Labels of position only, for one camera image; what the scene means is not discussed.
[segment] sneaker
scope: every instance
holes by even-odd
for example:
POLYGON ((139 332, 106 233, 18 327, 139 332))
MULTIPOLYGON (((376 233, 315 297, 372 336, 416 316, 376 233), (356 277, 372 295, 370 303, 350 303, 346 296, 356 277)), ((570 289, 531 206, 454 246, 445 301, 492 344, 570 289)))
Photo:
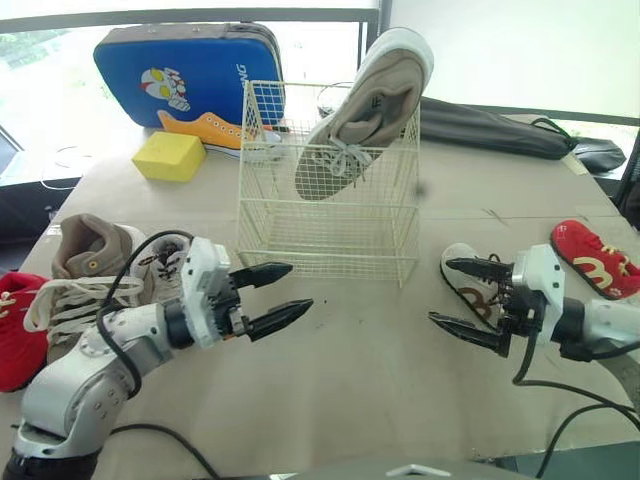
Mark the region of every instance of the sneaker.
POLYGON ((640 269, 627 255, 605 245, 598 235, 576 220, 559 223, 551 246, 565 262, 603 297, 619 300, 640 290, 640 269))
POLYGON ((240 155, 242 127, 224 121, 219 116, 207 112, 192 121, 178 120, 165 110, 158 110, 162 127, 171 133, 182 133, 200 137, 202 143, 217 146, 221 151, 240 155))
POLYGON ((295 176, 300 197, 323 200, 355 182, 375 160, 363 148, 388 147, 400 135, 432 71, 433 53, 420 34, 393 28, 380 35, 345 101, 308 137, 295 176))
POLYGON ((27 386, 47 362, 47 336, 22 326, 36 292, 47 279, 9 272, 0 278, 0 392, 27 386))
MULTIPOLYGON (((30 332, 48 331, 50 343, 60 343, 84 331, 120 269, 145 236, 139 230, 81 214, 60 224, 62 242, 53 259, 54 280, 36 295, 24 319, 30 332)), ((114 300, 123 307, 140 304, 146 267, 135 265, 114 300)))
MULTIPOLYGON (((440 273, 447 285, 473 310, 482 324, 495 331, 495 325, 500 317, 500 305, 496 301, 498 284, 449 268, 447 261, 454 258, 480 258, 478 252, 466 243, 450 245, 442 253, 440 273)), ((500 258, 492 253, 489 255, 489 260, 499 262, 500 258)))
POLYGON ((151 303, 163 303, 182 296, 180 270, 189 251, 189 242, 178 235, 161 237, 152 244, 153 255, 139 262, 148 265, 151 278, 151 303))

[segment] tabletop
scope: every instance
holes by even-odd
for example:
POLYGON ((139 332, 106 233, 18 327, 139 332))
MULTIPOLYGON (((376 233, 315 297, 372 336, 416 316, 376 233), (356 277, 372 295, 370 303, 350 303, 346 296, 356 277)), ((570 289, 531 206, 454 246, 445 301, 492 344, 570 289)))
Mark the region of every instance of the tabletop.
MULTIPOLYGON (((147 180, 129 155, 104 159, 79 183, 40 238, 23 271, 50 274, 57 225, 90 212, 146 234, 181 228, 236 243, 238 160, 209 153, 187 184, 147 180)), ((571 411, 588 401, 567 392, 511 384, 524 351, 515 339, 508 359, 447 335, 426 319, 435 310, 472 314, 444 284, 442 251, 465 242, 481 255, 512 260, 548 241, 558 222, 577 218, 637 260, 640 240, 575 159, 548 161, 422 143, 420 261, 407 284, 285 278, 243 292, 254 316, 281 302, 312 297, 296 323, 251 344, 236 339, 191 348, 144 379, 120 424, 155 422, 176 429, 223 476, 300 472, 365 455, 474 459, 540 451, 571 411)), ((237 257, 232 262, 239 267, 237 257)), ((595 293, 570 269, 566 295, 595 293)), ((628 403, 597 364, 538 349, 529 377, 570 383, 628 403)), ((0 452, 10 451, 21 393, 0 396, 0 452)), ((636 439, 631 425, 607 411, 584 416, 560 448, 636 439)), ((135 432, 111 439, 98 480, 196 478, 203 472, 172 441, 135 432)))

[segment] black bag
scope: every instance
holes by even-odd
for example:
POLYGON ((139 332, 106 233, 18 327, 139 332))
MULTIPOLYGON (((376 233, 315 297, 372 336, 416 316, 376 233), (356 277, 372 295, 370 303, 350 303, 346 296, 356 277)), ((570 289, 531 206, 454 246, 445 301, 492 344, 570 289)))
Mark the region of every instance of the black bag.
POLYGON ((578 145, 573 153, 591 173, 604 173, 618 168, 626 161, 622 150, 611 140, 574 137, 578 145))
POLYGON ((636 182, 620 205, 620 213, 640 230, 640 181, 636 182))
POLYGON ((525 123, 426 97, 422 97, 420 115, 420 134, 428 140, 549 160, 561 159, 577 144, 567 132, 545 117, 525 123))

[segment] brown logo on shoe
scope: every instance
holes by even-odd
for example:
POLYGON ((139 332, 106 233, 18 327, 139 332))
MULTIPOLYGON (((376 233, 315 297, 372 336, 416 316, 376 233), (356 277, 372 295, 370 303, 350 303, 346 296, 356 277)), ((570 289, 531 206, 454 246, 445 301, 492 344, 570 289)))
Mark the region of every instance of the brown logo on shoe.
POLYGON ((467 301, 471 305, 471 308, 478 312, 478 315, 480 315, 485 320, 489 320, 489 318, 491 318, 491 307, 487 304, 487 302, 485 302, 484 298, 482 298, 482 294, 478 290, 471 287, 463 287, 458 289, 458 293, 460 293, 460 295, 473 295, 473 301, 466 297, 467 301))

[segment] cartoon character print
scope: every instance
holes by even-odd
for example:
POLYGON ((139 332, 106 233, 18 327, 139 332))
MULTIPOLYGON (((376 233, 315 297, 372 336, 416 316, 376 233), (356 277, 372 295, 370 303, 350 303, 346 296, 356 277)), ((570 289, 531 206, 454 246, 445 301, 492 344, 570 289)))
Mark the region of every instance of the cartoon character print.
POLYGON ((187 101, 187 88, 180 72, 172 68, 150 68, 142 73, 140 78, 142 89, 154 98, 166 100, 170 107, 182 112, 191 106, 187 101))

